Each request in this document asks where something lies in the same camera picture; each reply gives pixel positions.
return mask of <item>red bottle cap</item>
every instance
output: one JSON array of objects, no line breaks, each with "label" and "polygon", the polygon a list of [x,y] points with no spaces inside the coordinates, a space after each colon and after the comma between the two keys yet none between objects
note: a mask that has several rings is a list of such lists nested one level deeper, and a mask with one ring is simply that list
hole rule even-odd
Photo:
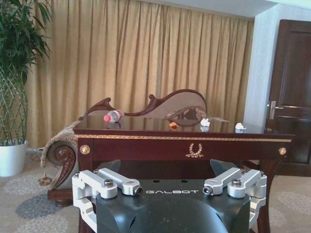
[{"label": "red bottle cap", "polygon": [[104,121],[110,121],[110,119],[111,119],[111,116],[109,116],[109,115],[104,116]]}]

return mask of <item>orange object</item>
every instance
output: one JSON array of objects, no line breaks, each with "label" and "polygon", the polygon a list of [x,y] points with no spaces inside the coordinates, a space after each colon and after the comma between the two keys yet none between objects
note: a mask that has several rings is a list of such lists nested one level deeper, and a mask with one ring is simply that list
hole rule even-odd
[{"label": "orange object", "polygon": [[176,122],[170,123],[169,126],[170,126],[171,128],[177,128],[177,127],[178,127],[178,125],[177,125]]}]

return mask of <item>carpet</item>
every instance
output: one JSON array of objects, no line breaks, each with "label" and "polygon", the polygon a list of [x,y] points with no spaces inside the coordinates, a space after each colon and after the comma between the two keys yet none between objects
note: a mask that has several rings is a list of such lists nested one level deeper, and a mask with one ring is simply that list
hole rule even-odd
[{"label": "carpet", "polygon": [[[78,209],[56,207],[47,199],[49,187],[38,184],[40,155],[28,152],[23,173],[0,178],[0,233],[78,232]],[[48,176],[58,170],[47,163]],[[276,176],[270,198],[272,233],[311,232],[311,178]]]}]

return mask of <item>table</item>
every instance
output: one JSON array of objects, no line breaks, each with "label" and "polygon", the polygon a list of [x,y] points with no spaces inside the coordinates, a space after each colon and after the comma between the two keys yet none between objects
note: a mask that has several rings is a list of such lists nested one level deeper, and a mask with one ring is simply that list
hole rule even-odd
[{"label": "table", "polygon": [[[275,170],[286,156],[293,135],[279,134],[244,123],[212,121],[208,132],[195,119],[170,120],[125,116],[107,123],[102,116],[87,116],[73,130],[78,137],[80,170],[121,159],[120,173],[135,179],[207,179],[213,177],[211,158],[247,164],[268,176],[267,204],[261,208],[259,232],[269,233],[269,191]],[[254,165],[250,160],[260,160]],[[92,230],[80,219],[81,233]]]}]

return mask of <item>door handle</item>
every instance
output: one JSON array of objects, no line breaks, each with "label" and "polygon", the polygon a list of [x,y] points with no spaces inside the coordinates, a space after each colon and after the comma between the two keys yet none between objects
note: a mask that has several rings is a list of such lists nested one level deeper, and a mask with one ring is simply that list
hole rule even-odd
[{"label": "door handle", "polygon": [[268,107],[270,107],[270,113],[269,113],[269,119],[270,120],[274,119],[275,109],[284,109],[284,107],[277,107],[276,106],[276,101],[271,101],[268,104]]}]

